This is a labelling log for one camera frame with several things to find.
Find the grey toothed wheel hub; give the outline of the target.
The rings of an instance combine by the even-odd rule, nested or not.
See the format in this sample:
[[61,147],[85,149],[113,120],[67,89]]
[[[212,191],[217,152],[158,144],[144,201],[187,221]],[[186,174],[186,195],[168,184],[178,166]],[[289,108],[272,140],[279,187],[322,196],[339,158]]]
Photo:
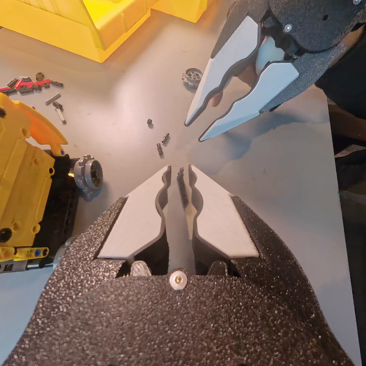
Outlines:
[[203,72],[197,68],[188,68],[182,74],[183,83],[190,89],[197,89],[203,77]]
[[83,155],[73,167],[74,181],[86,202],[97,197],[103,186],[103,169],[91,155]]

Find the grey axle with black connector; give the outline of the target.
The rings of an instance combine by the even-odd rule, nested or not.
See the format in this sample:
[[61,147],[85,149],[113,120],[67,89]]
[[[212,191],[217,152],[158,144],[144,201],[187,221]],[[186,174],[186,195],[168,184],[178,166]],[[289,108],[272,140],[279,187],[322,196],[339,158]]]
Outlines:
[[62,106],[62,104],[59,103],[59,102],[57,102],[57,101],[54,101],[52,104],[53,104],[53,107],[55,107],[56,112],[58,113],[58,116],[59,116],[61,122],[64,125],[66,125],[67,122],[66,122],[66,119],[65,119],[64,114],[63,114],[63,106]]

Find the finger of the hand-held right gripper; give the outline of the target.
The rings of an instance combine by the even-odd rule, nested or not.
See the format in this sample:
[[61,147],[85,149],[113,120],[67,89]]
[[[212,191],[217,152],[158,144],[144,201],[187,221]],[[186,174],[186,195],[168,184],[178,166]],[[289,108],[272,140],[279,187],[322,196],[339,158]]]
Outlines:
[[257,117],[261,110],[299,76],[290,62],[272,62],[266,66],[256,84],[244,97],[234,101],[227,112],[216,119],[199,137],[199,141],[216,137]]
[[215,56],[211,57],[189,108],[185,125],[191,125],[258,48],[259,25],[245,16]]

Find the yellow black toy brick vehicle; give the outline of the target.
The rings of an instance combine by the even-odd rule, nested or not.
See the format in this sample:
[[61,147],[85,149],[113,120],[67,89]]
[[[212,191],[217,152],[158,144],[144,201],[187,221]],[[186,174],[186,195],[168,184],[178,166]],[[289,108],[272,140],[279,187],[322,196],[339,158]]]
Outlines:
[[71,237],[80,189],[62,133],[37,110],[0,97],[0,272],[51,265]]

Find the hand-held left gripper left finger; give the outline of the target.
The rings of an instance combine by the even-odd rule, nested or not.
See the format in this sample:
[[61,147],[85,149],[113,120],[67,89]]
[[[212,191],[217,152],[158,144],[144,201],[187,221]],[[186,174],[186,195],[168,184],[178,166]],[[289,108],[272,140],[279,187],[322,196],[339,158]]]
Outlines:
[[143,261],[152,275],[166,275],[169,244],[163,209],[168,203],[171,166],[166,165],[124,197],[107,231],[98,259],[122,260],[126,268]]

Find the grey desk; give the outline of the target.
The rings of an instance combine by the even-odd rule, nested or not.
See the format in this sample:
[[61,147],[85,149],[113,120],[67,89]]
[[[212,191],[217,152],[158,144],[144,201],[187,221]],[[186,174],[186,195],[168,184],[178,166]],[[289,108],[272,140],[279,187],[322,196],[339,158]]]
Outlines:
[[[46,77],[63,89],[14,95],[52,121],[68,140],[71,157],[89,154],[103,168],[101,193],[79,201],[72,235],[83,233],[118,198],[165,165],[172,167],[164,209],[169,268],[194,270],[194,256],[177,173],[188,165],[239,196],[291,249],[308,276],[333,333],[361,365],[327,98],[312,86],[272,113],[214,139],[198,142],[208,125],[248,86],[237,78],[219,106],[184,125],[193,99],[181,76],[204,71],[232,1],[216,1],[194,24],[152,10],[104,63],[1,30],[1,85],[15,77]],[[64,125],[53,107],[63,106]],[[148,126],[147,120],[153,123]],[[168,141],[162,144],[166,133]],[[163,156],[159,156],[160,143]]]

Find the person's right hand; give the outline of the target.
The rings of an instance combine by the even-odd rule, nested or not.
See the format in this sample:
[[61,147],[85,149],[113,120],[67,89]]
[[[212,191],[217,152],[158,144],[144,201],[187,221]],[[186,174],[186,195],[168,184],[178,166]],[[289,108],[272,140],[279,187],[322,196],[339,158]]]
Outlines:
[[[247,84],[249,87],[252,87],[257,80],[257,72],[255,64],[251,64],[247,66],[238,76],[238,78]],[[211,98],[210,104],[213,107],[216,107],[220,104],[223,97],[223,91],[221,91],[219,94],[216,94],[214,97]]]

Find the yellow plastic storage bin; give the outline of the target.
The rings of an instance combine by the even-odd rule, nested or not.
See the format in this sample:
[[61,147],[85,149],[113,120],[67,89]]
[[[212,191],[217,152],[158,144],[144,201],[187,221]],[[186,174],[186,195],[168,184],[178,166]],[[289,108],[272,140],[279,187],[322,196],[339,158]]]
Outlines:
[[151,9],[197,23],[211,3],[210,0],[159,0]]
[[103,63],[157,1],[1,0],[1,26]]

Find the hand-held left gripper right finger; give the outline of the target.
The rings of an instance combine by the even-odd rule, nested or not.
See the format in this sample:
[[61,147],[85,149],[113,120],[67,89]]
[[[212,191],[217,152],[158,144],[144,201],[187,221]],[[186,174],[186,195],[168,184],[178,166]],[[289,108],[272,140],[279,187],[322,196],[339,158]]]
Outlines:
[[212,264],[221,261],[259,258],[259,251],[235,203],[234,196],[189,165],[193,218],[192,247],[197,275],[207,275]]

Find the pile of red black pins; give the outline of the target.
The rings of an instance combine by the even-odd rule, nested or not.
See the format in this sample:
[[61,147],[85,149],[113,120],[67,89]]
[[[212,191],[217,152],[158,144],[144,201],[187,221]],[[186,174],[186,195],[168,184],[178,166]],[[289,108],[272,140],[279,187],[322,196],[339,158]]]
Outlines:
[[46,78],[43,72],[38,72],[34,80],[28,76],[12,79],[5,87],[0,88],[0,92],[8,97],[15,94],[29,95],[50,89],[51,86],[64,88],[63,83]]

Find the black short beam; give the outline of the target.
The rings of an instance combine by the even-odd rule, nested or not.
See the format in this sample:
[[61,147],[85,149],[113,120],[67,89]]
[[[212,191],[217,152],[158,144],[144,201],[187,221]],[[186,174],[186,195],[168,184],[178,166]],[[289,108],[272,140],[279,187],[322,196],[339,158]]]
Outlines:
[[181,196],[182,206],[184,209],[186,209],[189,204],[189,199],[188,199],[187,189],[186,189],[185,181],[184,181],[184,167],[181,167],[180,170],[178,171],[177,184],[178,184],[179,193]]

